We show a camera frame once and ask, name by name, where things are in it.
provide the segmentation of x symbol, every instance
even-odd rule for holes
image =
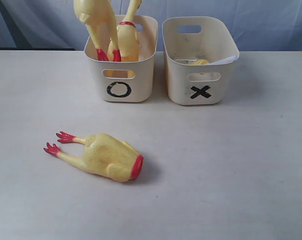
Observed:
[[[205,98],[207,98],[207,99],[208,99],[209,97],[211,97],[211,94],[208,93],[208,92],[206,92],[206,90],[210,89],[209,86],[204,86],[204,87],[201,88],[201,89],[199,89],[199,88],[193,86],[193,87],[191,87],[191,89],[192,89],[193,91],[195,91],[195,94],[193,94],[193,95],[191,96],[191,99],[195,99],[195,98],[198,97],[199,95],[201,95],[201,96],[203,96],[203,97],[205,97]]]

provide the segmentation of black o letter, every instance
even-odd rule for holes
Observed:
[[[126,86],[126,93],[125,94],[116,95],[116,94],[111,92],[111,89],[117,84],[123,84],[123,85]],[[107,94],[109,94],[110,96],[115,97],[115,98],[125,98],[125,97],[127,97],[131,94],[131,91],[132,90],[131,90],[131,87],[129,86],[129,84],[127,84],[125,82],[122,82],[122,81],[115,81],[115,82],[111,83],[109,86],[107,86],[107,88],[106,88]]]

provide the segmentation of white table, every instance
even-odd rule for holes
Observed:
[[[101,100],[88,71],[82,52],[0,51],[0,240],[302,240],[302,52],[241,52],[210,106],[169,100],[161,52],[143,103]],[[59,131],[128,141],[139,178],[45,153]]]

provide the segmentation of white plastic bin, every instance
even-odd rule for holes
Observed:
[[[200,32],[180,33],[181,26],[198,26]],[[239,50],[223,22],[208,16],[173,17],[163,22],[162,35],[170,99],[179,105],[218,103],[227,90],[235,60],[211,65],[176,60],[206,59],[212,63],[232,56],[238,59]]]
[[[116,15],[116,24],[125,15]],[[95,46],[89,37],[84,53],[90,64],[90,71],[95,79],[98,95],[108,102],[138,103],[150,97],[153,87],[154,61],[158,41],[158,22],[149,16],[136,15],[134,23],[140,40],[138,62],[98,61]],[[100,27],[102,49],[108,51],[110,33],[106,25]],[[108,70],[114,70],[108,76]],[[127,71],[133,71],[134,77],[128,78]]]

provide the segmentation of white backdrop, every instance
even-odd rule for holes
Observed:
[[[125,14],[129,1],[111,0],[115,13]],[[32,47],[83,50],[89,34],[74,15],[73,0],[2,2]],[[158,21],[158,51],[163,50],[162,22],[177,16],[222,20],[240,51],[302,51],[302,0],[143,0],[137,14]],[[11,47],[5,31],[0,29],[0,45]]]

